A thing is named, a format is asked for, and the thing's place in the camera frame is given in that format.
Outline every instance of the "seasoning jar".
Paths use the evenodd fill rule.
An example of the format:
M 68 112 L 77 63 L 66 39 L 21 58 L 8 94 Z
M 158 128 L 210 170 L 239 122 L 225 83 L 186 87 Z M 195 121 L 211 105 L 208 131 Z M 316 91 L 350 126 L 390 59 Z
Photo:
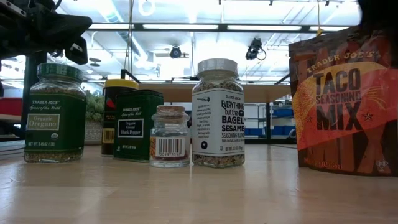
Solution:
M 192 162 L 224 168 L 244 163 L 244 95 L 237 63 L 223 58 L 198 64 L 192 93 Z
M 68 65 L 43 63 L 30 89 L 25 161 L 80 159 L 85 141 L 86 94 L 82 72 Z
M 150 164 L 154 167 L 185 167 L 190 163 L 191 142 L 183 106 L 158 106 L 152 116 Z
M 149 162 L 151 119 L 156 108 L 164 104 L 163 94 L 153 90 L 136 90 L 116 97 L 116 137 L 113 159 Z
M 104 123 L 102 130 L 101 155 L 113 157 L 114 127 L 116 124 L 115 109 L 116 96 L 138 89 L 138 83 L 132 80 L 114 79 L 106 80 L 103 95 L 105 97 Z

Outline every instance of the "barcode label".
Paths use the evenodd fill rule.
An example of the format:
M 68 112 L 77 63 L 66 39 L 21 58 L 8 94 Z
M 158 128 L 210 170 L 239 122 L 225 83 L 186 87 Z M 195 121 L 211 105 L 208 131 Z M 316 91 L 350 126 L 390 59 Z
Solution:
M 114 143 L 114 128 L 103 129 L 102 143 Z
M 155 156 L 181 157 L 185 156 L 185 138 L 156 137 Z

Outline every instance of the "yellow lid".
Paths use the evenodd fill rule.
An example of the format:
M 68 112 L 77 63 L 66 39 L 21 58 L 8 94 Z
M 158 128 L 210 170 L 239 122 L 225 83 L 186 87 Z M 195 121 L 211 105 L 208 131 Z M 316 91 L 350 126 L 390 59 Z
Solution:
M 114 79 L 114 80 L 106 80 L 105 88 L 106 87 L 129 87 L 138 90 L 138 83 L 132 80 Z

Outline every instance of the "white lid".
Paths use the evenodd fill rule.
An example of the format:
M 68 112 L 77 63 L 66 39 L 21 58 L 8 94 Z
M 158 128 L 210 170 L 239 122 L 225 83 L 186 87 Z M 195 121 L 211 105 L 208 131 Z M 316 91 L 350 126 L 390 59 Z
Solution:
M 209 70 L 226 70 L 238 74 L 238 64 L 225 58 L 212 58 L 199 62 L 198 74 Z

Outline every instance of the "glass jar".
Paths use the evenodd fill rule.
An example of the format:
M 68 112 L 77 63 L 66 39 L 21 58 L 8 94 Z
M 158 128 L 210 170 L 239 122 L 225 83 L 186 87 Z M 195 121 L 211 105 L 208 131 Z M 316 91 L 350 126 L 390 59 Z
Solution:
M 192 90 L 192 162 L 224 168 L 244 163 L 244 95 L 237 63 L 223 58 L 198 64 Z
M 68 65 L 43 63 L 30 89 L 25 161 L 80 159 L 85 140 L 86 94 L 82 72 Z
M 185 167 L 190 163 L 191 142 L 183 106 L 158 106 L 152 116 L 149 163 L 154 167 Z

